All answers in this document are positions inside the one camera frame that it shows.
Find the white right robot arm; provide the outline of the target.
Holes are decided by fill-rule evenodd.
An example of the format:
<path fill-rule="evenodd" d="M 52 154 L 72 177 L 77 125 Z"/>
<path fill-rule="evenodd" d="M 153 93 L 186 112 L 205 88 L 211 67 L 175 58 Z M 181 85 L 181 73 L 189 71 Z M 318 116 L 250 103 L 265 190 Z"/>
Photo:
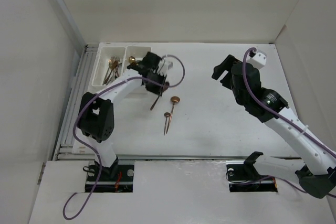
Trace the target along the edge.
<path fill-rule="evenodd" d="M 259 68 L 264 65 L 228 55 L 214 67 L 212 79 L 231 90 L 237 104 L 281 136 L 300 158 L 274 158 L 255 151 L 244 161 L 227 165 L 228 180 L 247 186 L 278 177 L 299 184 L 315 198 L 324 198 L 335 188 L 335 152 L 304 126 L 278 92 L 262 87 Z"/>

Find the silver fork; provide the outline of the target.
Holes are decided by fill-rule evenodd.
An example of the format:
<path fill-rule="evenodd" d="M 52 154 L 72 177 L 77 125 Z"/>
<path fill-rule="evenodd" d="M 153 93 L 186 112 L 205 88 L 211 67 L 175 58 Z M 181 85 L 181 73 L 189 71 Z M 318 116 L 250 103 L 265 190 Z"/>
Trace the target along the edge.
<path fill-rule="evenodd" d="M 108 68 L 107 68 L 107 71 L 106 71 L 106 74 L 105 74 L 105 77 L 103 79 L 103 85 L 106 85 L 107 81 L 109 80 L 109 76 L 110 76 L 110 73 L 111 73 L 111 64 L 109 64 Z"/>

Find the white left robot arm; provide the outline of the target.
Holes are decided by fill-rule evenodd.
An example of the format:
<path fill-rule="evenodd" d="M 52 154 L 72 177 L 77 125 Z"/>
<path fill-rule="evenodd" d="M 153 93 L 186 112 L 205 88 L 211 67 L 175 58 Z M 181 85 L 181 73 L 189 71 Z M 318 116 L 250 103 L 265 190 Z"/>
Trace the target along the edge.
<path fill-rule="evenodd" d="M 95 164 L 105 180 L 117 176 L 118 157 L 113 150 L 114 110 L 137 88 L 160 95 L 166 87 L 166 72 L 169 63 L 165 57 L 152 52 L 130 63 L 123 74 L 97 93 L 86 92 L 81 99 L 73 136 L 95 154 Z"/>

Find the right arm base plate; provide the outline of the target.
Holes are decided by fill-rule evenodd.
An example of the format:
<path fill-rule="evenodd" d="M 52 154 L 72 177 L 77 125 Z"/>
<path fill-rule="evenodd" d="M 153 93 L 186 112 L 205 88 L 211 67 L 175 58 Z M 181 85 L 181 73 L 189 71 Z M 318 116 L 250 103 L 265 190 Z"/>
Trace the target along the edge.
<path fill-rule="evenodd" d="M 277 193 L 276 181 L 273 177 L 260 175 L 254 164 L 262 152 L 253 152 L 244 160 L 232 160 L 226 163 L 225 177 L 231 193 Z"/>

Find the copper fork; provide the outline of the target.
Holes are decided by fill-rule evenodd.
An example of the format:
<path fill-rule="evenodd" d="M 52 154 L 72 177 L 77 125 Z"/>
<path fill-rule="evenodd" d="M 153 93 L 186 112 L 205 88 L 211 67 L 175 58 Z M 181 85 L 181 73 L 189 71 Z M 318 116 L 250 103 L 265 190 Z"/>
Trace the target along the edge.
<path fill-rule="evenodd" d="M 119 57 L 114 56 L 109 59 L 107 72 L 102 83 L 103 85 L 107 85 L 108 81 L 111 78 L 113 70 L 118 66 L 118 64 L 119 64 Z"/>

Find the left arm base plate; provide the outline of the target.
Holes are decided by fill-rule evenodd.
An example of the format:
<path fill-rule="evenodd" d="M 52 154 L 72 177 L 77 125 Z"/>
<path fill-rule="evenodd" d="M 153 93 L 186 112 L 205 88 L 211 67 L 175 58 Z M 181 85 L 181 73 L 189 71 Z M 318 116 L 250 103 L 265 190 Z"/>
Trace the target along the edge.
<path fill-rule="evenodd" d="M 83 171 L 87 173 L 85 192 L 91 192 L 97 179 L 99 167 L 96 164 L 84 166 Z M 117 170 L 108 175 L 102 172 L 94 193 L 132 193 L 134 179 L 134 163 L 119 164 Z"/>

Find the gold fork green handle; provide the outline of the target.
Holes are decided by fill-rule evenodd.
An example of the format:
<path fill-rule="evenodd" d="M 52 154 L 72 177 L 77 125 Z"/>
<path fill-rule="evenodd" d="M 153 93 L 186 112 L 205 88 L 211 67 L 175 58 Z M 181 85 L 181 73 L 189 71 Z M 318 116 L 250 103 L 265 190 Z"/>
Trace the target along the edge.
<path fill-rule="evenodd" d="M 119 77 L 119 67 L 121 66 L 121 63 L 114 62 L 111 67 L 111 75 L 108 79 L 109 82 L 112 82 L 114 79 Z"/>

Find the black fork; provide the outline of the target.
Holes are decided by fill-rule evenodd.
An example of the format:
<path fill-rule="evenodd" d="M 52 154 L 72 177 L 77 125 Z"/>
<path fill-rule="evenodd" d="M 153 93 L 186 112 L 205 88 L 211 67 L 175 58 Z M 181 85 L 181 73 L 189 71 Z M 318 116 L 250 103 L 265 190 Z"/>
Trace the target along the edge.
<path fill-rule="evenodd" d="M 119 63 L 118 66 L 115 69 L 115 74 L 114 74 L 115 79 L 120 77 L 121 70 L 122 70 L 122 63 Z"/>

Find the gold spoon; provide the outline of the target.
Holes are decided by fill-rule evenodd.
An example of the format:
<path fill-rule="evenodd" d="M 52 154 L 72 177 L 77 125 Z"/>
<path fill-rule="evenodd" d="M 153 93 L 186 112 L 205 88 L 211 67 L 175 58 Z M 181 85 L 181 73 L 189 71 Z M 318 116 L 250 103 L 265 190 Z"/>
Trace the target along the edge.
<path fill-rule="evenodd" d="M 129 59 L 128 59 L 128 62 L 129 63 L 135 63 L 136 59 L 133 56 L 130 56 Z"/>

